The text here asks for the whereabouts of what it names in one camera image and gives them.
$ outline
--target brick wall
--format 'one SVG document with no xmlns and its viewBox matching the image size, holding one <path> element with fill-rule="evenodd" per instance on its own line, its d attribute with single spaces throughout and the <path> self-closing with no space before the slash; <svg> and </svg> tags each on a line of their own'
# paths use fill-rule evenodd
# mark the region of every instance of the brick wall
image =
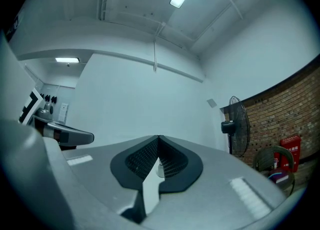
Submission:
<svg viewBox="0 0 320 230">
<path fill-rule="evenodd" d="M 240 158 L 246 164 L 252 166 L 260 149 L 279 145 L 281 139 L 294 135 L 301 137 L 300 159 L 320 150 L 320 56 L 295 75 L 243 103 L 251 127 L 249 147 Z"/>
</svg>

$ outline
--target standing fan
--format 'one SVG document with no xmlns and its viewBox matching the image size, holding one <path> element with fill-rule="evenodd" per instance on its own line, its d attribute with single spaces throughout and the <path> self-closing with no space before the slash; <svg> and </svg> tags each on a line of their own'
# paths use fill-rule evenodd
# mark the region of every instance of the standing fan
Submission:
<svg viewBox="0 0 320 230">
<path fill-rule="evenodd" d="M 228 134 L 229 153 L 241 157 L 250 142 L 250 124 L 246 109 L 239 98 L 232 96 L 228 106 L 229 121 L 221 123 L 221 131 Z"/>
</svg>

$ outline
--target gray surface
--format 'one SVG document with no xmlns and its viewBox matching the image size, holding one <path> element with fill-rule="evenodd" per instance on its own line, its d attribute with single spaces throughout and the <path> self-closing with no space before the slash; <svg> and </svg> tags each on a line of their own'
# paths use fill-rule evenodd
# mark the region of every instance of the gray surface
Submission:
<svg viewBox="0 0 320 230">
<path fill-rule="evenodd" d="M 50 122 L 52 121 L 52 114 L 50 113 L 50 108 L 47 110 L 47 109 L 43 109 L 43 108 L 39 108 L 37 109 L 37 111 L 35 112 L 36 115 L 36 119 L 43 119 L 43 121 L 47 121 L 47 122 Z"/>
<path fill-rule="evenodd" d="M 71 171 L 71 168 L 61 153 L 58 143 L 51 138 L 43 139 L 45 140 L 45 147 L 52 172 L 71 210 L 74 229 L 143 229 L 137 224 L 117 215 L 92 196 L 91 193 L 79 183 Z"/>
<path fill-rule="evenodd" d="M 70 168 L 84 187 L 114 212 L 121 214 L 127 208 L 134 206 L 137 191 L 120 186 L 111 173 L 110 163 L 119 152 L 137 145 L 151 136 L 134 139 L 119 144 L 63 151 L 68 159 L 90 155 L 93 160 L 73 165 Z"/>
<path fill-rule="evenodd" d="M 197 153 L 203 161 L 200 178 L 185 192 L 162 194 L 160 203 L 141 223 L 151 229 L 236 229 L 254 222 L 245 205 L 230 186 L 230 181 L 244 177 L 250 186 L 276 208 L 283 193 L 268 179 L 226 152 L 169 138 Z M 72 166 L 72 171 L 86 189 L 113 211 L 132 206 L 135 193 L 122 188 L 110 171 L 112 157 L 138 143 L 138 140 L 95 148 L 64 151 L 66 159 L 91 155 L 92 161 Z"/>
<path fill-rule="evenodd" d="M 289 196 L 279 207 L 275 210 L 271 211 L 271 213 L 264 218 L 260 219 L 257 222 L 254 222 L 242 229 L 245 230 L 256 230 L 256 229 L 264 229 L 271 230 L 275 228 L 275 225 L 278 225 L 288 213 L 292 211 L 294 206 L 299 202 L 301 197 L 304 194 L 305 189 L 300 189 L 295 192 L 291 196 Z"/>
<path fill-rule="evenodd" d="M 234 156 L 181 139 L 169 139 L 198 154 L 203 172 L 187 191 L 162 194 L 143 226 L 181 229 L 183 222 L 184 230 L 237 229 L 253 223 L 253 217 L 230 186 L 229 182 L 237 177 L 243 177 L 272 208 L 285 200 L 271 181 Z"/>
<path fill-rule="evenodd" d="M 35 82 L 20 66 L 0 31 L 0 119 L 19 120 Z"/>
<path fill-rule="evenodd" d="M 62 134 L 68 134 L 67 140 L 65 140 L 65 138 L 62 139 L 62 137 L 60 138 L 59 145 L 62 146 L 91 144 L 95 139 L 95 136 L 92 133 L 70 128 L 54 121 L 49 122 L 47 124 L 47 127 L 55 130 L 60 130 L 61 136 Z"/>
<path fill-rule="evenodd" d="M 142 225 L 137 225 L 111 211 L 104 205 L 105 202 L 100 201 L 103 198 L 97 198 L 97 193 L 92 195 L 84 187 L 90 186 L 87 183 L 89 179 L 82 182 L 73 174 L 54 139 L 42 139 L 35 129 L 17 122 L 1 122 L 0 134 L 0 162 L 8 180 L 30 210 L 56 229 L 142 230 L 145 229 L 143 226 L 149 226 L 149 229 L 272 229 L 291 211 L 302 195 L 302 192 L 295 193 L 269 215 L 253 222 L 229 188 L 229 180 L 244 176 L 262 196 L 269 196 L 267 201 L 272 206 L 277 206 L 284 200 L 279 190 L 227 153 L 170 138 L 201 156 L 204 163 L 203 174 L 186 192 L 161 195 L 155 210 Z M 94 188 L 97 187 L 94 187 L 94 183 L 99 183 L 95 181 L 101 177 L 99 172 L 104 171 L 95 171 L 94 168 L 105 168 L 106 163 L 100 160 L 108 157 L 99 157 L 98 152 L 112 154 L 147 138 L 64 153 L 66 157 L 92 153 L 95 157 L 93 161 L 99 163 L 91 164 L 95 165 L 92 167 L 93 171 L 84 171 L 95 176 L 90 179 L 91 192 L 95 192 Z M 81 175 L 81 170 L 78 169 L 77 175 Z M 120 188 L 116 192 L 120 194 L 122 191 Z"/>
<path fill-rule="evenodd" d="M 35 119 L 38 119 L 38 120 L 40 120 L 40 121 L 43 121 L 43 122 L 45 122 L 45 123 L 48 123 L 48 122 L 51 122 L 51 121 L 52 121 L 52 119 L 43 119 L 43 118 L 41 118 L 41 117 L 36 116 L 35 114 L 33 114 L 32 117 L 35 118 Z"/>
</svg>

